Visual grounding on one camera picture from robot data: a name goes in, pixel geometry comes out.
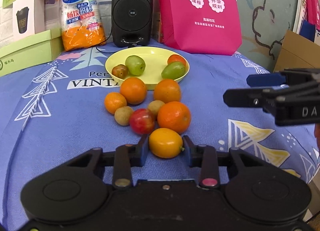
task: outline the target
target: yellow triangle pattern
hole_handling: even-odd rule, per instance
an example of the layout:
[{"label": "yellow triangle pattern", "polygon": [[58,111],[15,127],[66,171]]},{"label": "yellow triangle pattern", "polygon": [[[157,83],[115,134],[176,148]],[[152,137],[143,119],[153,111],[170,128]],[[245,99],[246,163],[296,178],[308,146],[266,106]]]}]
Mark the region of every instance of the yellow triangle pattern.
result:
[{"label": "yellow triangle pattern", "polygon": [[290,173],[290,174],[293,175],[293,176],[296,176],[297,178],[300,178],[300,177],[301,177],[301,175],[298,174],[294,169],[290,169],[290,168],[289,168],[289,169],[284,169],[284,171]]},{"label": "yellow triangle pattern", "polygon": [[247,122],[231,120],[235,126],[237,126],[241,131],[245,132],[253,141],[260,142],[266,139],[275,130],[273,129],[262,129],[255,127]]},{"label": "yellow triangle pattern", "polygon": [[261,144],[257,144],[258,148],[264,154],[266,159],[276,167],[280,167],[284,161],[290,157],[290,153],[283,149],[270,149],[262,146]]}]

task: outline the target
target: black speaker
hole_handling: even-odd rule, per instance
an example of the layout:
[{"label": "black speaker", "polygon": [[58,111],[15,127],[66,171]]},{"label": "black speaker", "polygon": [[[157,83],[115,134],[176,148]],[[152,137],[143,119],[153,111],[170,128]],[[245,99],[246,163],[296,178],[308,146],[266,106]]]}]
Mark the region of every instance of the black speaker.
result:
[{"label": "black speaker", "polygon": [[112,0],[113,42],[118,47],[146,46],[151,38],[153,0]]}]

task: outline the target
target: red apple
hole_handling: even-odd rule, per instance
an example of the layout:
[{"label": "red apple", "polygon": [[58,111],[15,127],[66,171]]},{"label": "red apple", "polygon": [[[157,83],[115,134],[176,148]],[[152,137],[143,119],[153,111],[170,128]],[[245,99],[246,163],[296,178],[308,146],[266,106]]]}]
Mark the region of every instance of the red apple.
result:
[{"label": "red apple", "polygon": [[155,116],[148,109],[138,109],[131,114],[129,124],[137,134],[150,134],[156,126]]}]

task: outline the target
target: yellow plate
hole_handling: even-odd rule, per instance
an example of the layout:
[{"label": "yellow plate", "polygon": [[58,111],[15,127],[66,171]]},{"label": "yellow plate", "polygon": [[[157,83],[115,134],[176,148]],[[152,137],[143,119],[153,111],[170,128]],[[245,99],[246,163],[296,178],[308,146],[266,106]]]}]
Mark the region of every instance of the yellow plate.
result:
[{"label": "yellow plate", "polygon": [[[147,86],[148,90],[153,90],[156,85],[162,80],[161,73],[163,69],[167,66],[168,58],[172,54],[177,54],[168,49],[152,47],[152,46],[136,46],[127,49],[123,49],[112,54],[106,61],[106,70],[113,78],[114,81],[121,85],[123,81],[129,77],[138,77],[140,78]],[[125,60],[130,55],[138,55],[141,57],[146,63],[146,69],[143,74],[140,76],[132,76],[130,74],[127,75],[125,79],[120,79],[111,74],[112,69],[120,64],[125,63]],[[180,82],[189,72],[189,63],[186,60],[186,73],[184,76],[176,79],[175,81]]]}]

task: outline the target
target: white box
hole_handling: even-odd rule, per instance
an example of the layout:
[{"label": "white box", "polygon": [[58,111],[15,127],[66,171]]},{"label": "white box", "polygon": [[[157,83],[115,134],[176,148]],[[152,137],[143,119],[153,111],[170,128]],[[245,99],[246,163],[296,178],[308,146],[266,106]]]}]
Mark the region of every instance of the white box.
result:
[{"label": "white box", "polygon": [[15,0],[12,15],[14,41],[45,30],[44,0]]}]

